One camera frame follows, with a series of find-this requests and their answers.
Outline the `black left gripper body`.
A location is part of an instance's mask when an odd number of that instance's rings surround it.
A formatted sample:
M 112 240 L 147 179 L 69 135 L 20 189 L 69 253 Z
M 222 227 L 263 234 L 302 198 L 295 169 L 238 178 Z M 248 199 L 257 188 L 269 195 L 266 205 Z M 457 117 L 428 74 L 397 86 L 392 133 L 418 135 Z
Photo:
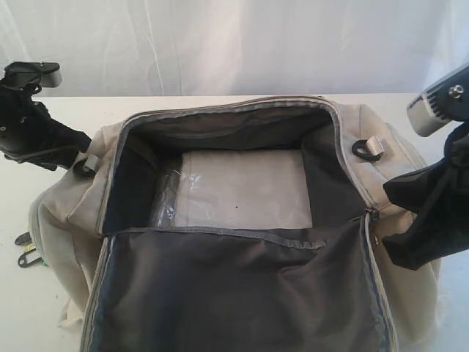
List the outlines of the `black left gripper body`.
M 57 165 L 38 155 L 57 146 L 58 128 L 58 122 L 45 105 L 32 100 L 41 90 L 40 87 L 1 88 L 1 151 L 8 160 L 54 171 Z

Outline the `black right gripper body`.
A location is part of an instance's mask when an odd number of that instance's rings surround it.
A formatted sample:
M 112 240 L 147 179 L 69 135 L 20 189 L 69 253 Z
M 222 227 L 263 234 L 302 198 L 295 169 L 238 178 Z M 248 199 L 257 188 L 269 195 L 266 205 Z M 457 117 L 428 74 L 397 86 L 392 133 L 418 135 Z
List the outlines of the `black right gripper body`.
M 453 130 L 444 144 L 441 177 L 425 202 L 425 257 L 445 257 L 468 249 L 468 125 Z

